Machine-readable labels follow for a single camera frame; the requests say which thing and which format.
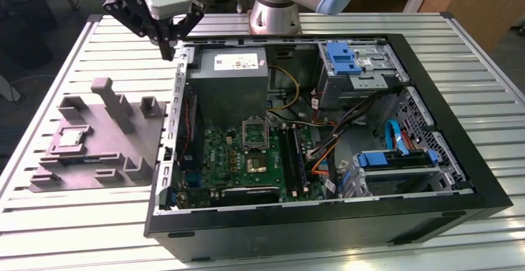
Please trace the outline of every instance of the ram slot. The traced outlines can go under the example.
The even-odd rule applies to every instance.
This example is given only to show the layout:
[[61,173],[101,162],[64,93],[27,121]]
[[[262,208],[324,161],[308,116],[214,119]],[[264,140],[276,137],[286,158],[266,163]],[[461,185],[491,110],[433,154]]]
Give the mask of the ram slot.
[[286,191],[292,197],[295,197],[296,189],[298,189],[294,159],[292,159],[292,155],[295,154],[295,151],[292,149],[292,146],[288,145],[287,128],[279,129],[279,146],[280,146],[282,168],[284,172]]
[[299,184],[303,185],[303,192],[308,192],[308,181],[306,179],[306,171],[304,171],[304,160],[303,160],[303,152],[300,151],[300,142],[299,136],[296,134],[296,129],[292,129],[294,136],[294,145],[295,145],[295,156],[296,156],[296,173],[299,177]]

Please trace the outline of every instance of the aluminum table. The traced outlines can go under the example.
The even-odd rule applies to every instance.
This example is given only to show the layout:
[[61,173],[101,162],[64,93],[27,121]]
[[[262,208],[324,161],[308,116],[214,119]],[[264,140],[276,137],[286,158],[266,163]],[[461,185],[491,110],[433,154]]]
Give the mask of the aluminum table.
[[[129,102],[168,101],[176,61],[111,17],[85,24],[0,177],[0,270],[479,270],[525,266],[525,97],[454,19],[439,14],[300,16],[304,34],[402,33],[514,206],[423,244],[184,265],[143,237],[149,187],[35,194],[29,177],[59,126],[63,95],[111,77]],[[195,35],[247,34],[242,15],[208,15]]]

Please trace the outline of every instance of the floor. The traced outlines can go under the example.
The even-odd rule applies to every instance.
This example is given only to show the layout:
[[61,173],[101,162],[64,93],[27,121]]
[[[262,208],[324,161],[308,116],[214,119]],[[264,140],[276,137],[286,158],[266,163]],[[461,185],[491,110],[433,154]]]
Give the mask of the floor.
[[[52,51],[52,61],[39,69],[29,71],[15,66],[0,68],[3,76],[9,81],[15,81],[20,77],[35,76],[16,84],[16,89],[25,95],[20,104],[13,104],[0,97],[0,171],[7,164],[8,157],[16,148],[51,86],[52,77],[48,76],[56,75],[60,71],[63,61],[89,14],[103,14],[101,3],[103,0],[81,0],[80,10],[73,11],[65,0],[48,0],[59,24],[55,30],[43,34]],[[235,11],[235,2],[208,5],[208,12]],[[517,34],[516,29],[508,32],[490,53],[490,57],[512,78],[520,90],[525,92],[525,37]]]

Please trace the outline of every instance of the robotic arm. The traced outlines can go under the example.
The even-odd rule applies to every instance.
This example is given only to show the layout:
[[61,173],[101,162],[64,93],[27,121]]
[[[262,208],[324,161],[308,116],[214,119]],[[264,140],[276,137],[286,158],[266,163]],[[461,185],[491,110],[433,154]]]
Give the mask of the robotic arm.
[[[174,46],[204,16],[204,4],[198,0],[107,0],[104,11],[140,37],[147,36],[159,46],[164,60],[174,59]],[[174,16],[186,17],[174,22]]]
[[[324,15],[338,14],[350,0],[256,0],[250,16],[255,34],[294,34],[300,30],[296,4]],[[198,0],[107,0],[104,11],[140,37],[159,46],[164,60],[174,59],[174,46],[204,16]],[[174,22],[174,16],[186,17]]]

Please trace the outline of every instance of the green motherboard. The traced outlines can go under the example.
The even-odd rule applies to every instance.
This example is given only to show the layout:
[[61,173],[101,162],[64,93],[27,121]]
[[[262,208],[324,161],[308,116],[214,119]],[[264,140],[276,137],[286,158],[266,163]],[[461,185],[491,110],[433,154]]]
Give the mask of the green motherboard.
[[[286,190],[286,175],[282,166],[279,129],[271,127],[267,134],[267,149],[250,149],[243,142],[243,129],[218,128],[206,130],[204,165],[202,187],[210,190],[234,187],[278,187],[279,202],[322,199],[320,182],[308,182],[307,192],[298,196]],[[307,151],[312,147],[307,127],[296,129],[299,147]],[[246,129],[244,140],[264,141],[264,130],[255,126]]]

